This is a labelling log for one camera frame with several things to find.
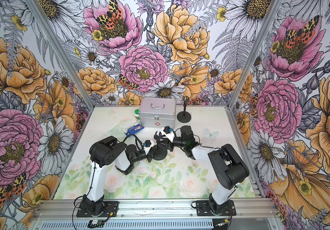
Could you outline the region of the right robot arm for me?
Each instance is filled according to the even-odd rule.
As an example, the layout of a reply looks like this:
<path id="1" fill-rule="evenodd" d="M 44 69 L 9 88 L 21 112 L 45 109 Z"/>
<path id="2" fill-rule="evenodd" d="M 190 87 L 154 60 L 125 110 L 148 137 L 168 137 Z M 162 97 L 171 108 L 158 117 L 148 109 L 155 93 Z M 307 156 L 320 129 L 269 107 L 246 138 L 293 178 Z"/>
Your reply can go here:
<path id="1" fill-rule="evenodd" d="M 182 126 L 180 136 L 170 127 L 164 128 L 168 139 L 166 148 L 173 151 L 180 148 L 187 157 L 193 160 L 209 161 L 218 180 L 215 190 L 209 195 L 208 203 L 196 202 L 199 216 L 234 216 L 234 203 L 230 200 L 237 186 L 248 176 L 249 170 L 242 158 L 231 144 L 221 147 L 201 146 L 195 140 L 191 126 Z"/>

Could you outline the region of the black stand pole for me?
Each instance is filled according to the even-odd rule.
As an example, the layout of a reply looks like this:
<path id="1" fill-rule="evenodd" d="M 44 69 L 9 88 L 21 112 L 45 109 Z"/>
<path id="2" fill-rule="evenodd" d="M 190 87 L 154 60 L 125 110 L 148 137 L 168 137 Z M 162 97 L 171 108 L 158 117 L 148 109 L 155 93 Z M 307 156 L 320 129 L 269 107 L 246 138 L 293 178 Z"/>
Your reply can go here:
<path id="1" fill-rule="evenodd" d="M 163 138 L 162 138 L 162 133 L 161 133 L 161 131 L 157 131 L 157 132 L 154 134 L 154 139 L 155 139 L 155 141 L 156 141 L 157 148 L 165 147 L 165 145 L 164 145 L 164 143 L 163 143 Z"/>

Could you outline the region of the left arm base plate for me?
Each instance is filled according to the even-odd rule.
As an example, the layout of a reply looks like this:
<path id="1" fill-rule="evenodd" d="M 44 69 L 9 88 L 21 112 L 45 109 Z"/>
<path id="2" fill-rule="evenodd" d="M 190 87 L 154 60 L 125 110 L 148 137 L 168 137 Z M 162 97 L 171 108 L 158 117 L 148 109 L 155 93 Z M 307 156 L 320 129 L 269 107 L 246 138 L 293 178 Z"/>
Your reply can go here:
<path id="1" fill-rule="evenodd" d="M 116 217 L 118 212 L 118 206 L 118 201 L 98 201 L 95 203 L 92 203 L 90 201 L 81 202 L 76 217 Z"/>

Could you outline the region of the black microphone clip pole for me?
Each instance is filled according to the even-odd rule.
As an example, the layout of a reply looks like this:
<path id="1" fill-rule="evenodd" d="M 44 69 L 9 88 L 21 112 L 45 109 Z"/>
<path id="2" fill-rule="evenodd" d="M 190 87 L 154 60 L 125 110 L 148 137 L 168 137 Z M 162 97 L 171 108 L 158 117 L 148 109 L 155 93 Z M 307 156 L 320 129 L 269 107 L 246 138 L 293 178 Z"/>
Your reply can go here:
<path id="1" fill-rule="evenodd" d="M 187 108 L 187 105 L 188 105 L 188 102 L 189 102 L 189 97 L 188 96 L 183 96 L 183 113 L 185 114 L 186 113 L 186 108 Z"/>

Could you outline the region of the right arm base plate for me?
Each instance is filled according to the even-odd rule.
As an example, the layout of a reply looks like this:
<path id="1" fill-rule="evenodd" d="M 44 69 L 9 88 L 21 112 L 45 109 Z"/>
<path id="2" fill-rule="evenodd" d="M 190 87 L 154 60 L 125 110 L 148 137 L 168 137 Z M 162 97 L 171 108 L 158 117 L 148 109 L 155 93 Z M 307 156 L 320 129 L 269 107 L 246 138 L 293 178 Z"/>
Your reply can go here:
<path id="1" fill-rule="evenodd" d="M 234 202 L 228 200 L 222 205 L 217 205 L 211 201 L 197 200 L 191 206 L 196 210 L 197 216 L 236 216 Z"/>

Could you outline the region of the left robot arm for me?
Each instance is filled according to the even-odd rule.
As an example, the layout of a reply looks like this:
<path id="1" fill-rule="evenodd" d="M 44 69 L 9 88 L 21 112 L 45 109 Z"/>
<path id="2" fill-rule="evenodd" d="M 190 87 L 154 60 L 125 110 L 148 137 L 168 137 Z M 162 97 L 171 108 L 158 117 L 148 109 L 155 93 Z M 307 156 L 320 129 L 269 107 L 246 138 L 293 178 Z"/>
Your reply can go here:
<path id="1" fill-rule="evenodd" d="M 134 168 L 134 163 L 147 159 L 152 160 L 151 150 L 154 149 L 154 142 L 147 140 L 141 142 L 135 135 L 135 144 L 126 144 L 118 141 L 114 136 L 106 137 L 94 143 L 90 149 L 92 170 L 89 189 L 83 195 L 79 205 L 77 217 L 99 217 L 104 212 L 104 186 L 106 175 L 110 165 L 128 175 Z"/>

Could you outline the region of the black round stand base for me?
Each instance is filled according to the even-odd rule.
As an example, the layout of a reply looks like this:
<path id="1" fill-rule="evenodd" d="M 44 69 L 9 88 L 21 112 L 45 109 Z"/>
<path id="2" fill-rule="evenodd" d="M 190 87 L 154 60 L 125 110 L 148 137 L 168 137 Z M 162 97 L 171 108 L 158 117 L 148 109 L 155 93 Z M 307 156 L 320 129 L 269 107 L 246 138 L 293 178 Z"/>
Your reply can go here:
<path id="1" fill-rule="evenodd" d="M 181 123 L 188 123 L 191 120 L 191 114 L 181 111 L 177 114 L 177 120 Z"/>

